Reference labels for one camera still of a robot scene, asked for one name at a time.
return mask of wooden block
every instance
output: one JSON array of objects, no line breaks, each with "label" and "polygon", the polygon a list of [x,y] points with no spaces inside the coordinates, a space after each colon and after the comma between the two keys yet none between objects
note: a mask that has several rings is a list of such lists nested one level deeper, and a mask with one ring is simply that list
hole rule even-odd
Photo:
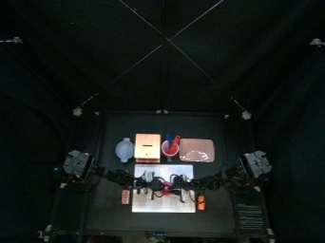
[{"label": "wooden block", "polygon": [[137,134],[137,162],[161,162],[161,134]]}]

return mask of black curtain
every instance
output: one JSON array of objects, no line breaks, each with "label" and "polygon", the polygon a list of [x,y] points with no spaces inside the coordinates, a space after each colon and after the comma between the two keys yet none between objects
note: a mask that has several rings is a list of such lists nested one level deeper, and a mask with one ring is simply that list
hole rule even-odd
[{"label": "black curtain", "polygon": [[62,163],[70,113],[42,72],[0,45],[0,235],[29,235],[50,222],[51,168]]},{"label": "black curtain", "polygon": [[315,47],[255,113],[257,145],[273,164],[267,203],[280,242],[324,242],[324,67],[325,48]]}]

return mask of dark wall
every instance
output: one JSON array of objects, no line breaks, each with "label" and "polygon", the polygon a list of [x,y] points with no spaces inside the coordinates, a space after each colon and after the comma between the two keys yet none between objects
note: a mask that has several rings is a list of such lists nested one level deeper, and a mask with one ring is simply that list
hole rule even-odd
[{"label": "dark wall", "polygon": [[0,236],[7,236],[49,224],[51,166],[63,161],[70,115],[11,49],[0,46],[0,55]]},{"label": "dark wall", "polygon": [[255,113],[259,148],[269,153],[271,223],[284,242],[324,242],[325,48],[265,96]]}]

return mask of pink tray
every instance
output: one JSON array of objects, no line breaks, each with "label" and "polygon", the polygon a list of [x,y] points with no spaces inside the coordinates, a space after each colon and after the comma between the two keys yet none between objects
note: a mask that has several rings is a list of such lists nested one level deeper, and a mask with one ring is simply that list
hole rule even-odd
[{"label": "pink tray", "polygon": [[180,142],[181,161],[215,162],[212,140],[182,139]]}]

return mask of red object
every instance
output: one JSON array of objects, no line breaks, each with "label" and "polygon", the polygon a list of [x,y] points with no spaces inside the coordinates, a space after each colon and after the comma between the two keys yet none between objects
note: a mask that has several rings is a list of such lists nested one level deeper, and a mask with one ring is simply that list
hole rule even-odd
[{"label": "red object", "polygon": [[130,190],[122,191],[122,204],[129,204],[130,202]]},{"label": "red object", "polygon": [[206,210],[206,199],[204,195],[198,197],[198,210],[201,211]]},{"label": "red object", "polygon": [[172,145],[169,151],[166,152],[166,154],[169,154],[169,155],[174,155],[176,154],[176,152],[178,151],[180,140],[181,140],[181,136],[177,136],[176,140],[173,141],[173,145]]},{"label": "red object", "polygon": [[169,181],[166,181],[165,183],[164,183],[164,190],[161,190],[161,192],[162,192],[162,194],[165,195],[165,196],[170,196],[170,187],[172,187],[172,182],[169,182]]}]

